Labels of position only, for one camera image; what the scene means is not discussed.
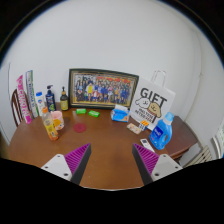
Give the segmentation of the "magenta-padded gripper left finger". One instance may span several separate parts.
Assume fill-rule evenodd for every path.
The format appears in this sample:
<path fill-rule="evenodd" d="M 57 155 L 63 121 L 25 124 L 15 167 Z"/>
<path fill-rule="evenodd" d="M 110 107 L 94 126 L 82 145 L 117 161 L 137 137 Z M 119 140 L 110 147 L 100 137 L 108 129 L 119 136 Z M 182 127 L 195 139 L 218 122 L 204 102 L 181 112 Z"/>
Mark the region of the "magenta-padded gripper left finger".
<path fill-rule="evenodd" d="M 56 154 L 42 169 L 79 185 L 91 155 L 91 144 L 85 144 L 66 155 Z"/>

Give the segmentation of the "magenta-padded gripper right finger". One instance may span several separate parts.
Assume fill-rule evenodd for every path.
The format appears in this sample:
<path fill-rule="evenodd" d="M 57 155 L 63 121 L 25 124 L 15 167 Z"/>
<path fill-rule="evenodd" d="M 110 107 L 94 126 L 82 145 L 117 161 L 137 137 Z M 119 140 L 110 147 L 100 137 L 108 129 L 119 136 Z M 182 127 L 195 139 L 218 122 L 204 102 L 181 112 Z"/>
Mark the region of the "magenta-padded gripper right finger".
<path fill-rule="evenodd" d="M 158 155 L 136 143 L 132 146 L 132 154 L 144 185 L 182 169 L 169 155 Z"/>

